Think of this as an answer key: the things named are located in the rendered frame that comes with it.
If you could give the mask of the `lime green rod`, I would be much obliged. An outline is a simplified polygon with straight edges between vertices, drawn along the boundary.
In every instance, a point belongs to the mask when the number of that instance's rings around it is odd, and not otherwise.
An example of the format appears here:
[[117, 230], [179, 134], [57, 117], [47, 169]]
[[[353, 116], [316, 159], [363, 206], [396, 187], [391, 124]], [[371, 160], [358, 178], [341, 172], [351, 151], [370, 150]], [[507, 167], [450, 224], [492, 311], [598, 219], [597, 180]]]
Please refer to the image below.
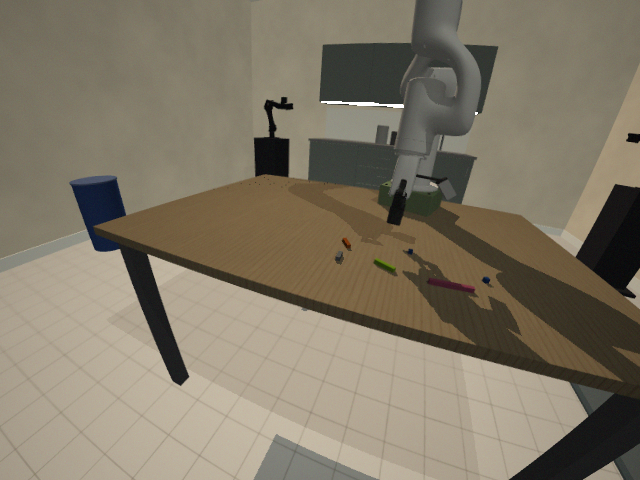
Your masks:
[[378, 258], [374, 259], [374, 264], [376, 264], [376, 265], [378, 265], [378, 266], [380, 266], [380, 267], [382, 267], [382, 268], [384, 268], [384, 269], [386, 269], [386, 270], [388, 270], [388, 271], [390, 271], [392, 273], [395, 272], [395, 270], [396, 270], [396, 267], [394, 267], [394, 266], [392, 266], [392, 265], [390, 265], [390, 264], [388, 264], [388, 263], [386, 263], [386, 262], [384, 262], [384, 261], [382, 261], [382, 260], [380, 260]]

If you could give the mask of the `pink rod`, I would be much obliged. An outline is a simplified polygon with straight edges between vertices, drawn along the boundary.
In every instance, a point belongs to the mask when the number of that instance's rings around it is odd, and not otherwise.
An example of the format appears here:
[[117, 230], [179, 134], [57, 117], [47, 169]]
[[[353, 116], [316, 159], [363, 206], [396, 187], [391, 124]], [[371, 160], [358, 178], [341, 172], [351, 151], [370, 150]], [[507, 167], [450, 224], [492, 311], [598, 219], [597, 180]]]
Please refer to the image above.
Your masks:
[[428, 284], [449, 288], [449, 289], [454, 289], [454, 290], [459, 290], [459, 291], [464, 291], [464, 292], [469, 292], [469, 293], [474, 293], [475, 291], [474, 286], [469, 286], [469, 285], [464, 285], [464, 284], [459, 284], [459, 283], [454, 283], [454, 282], [449, 282], [449, 281], [444, 281], [444, 280], [439, 280], [434, 278], [429, 278]]

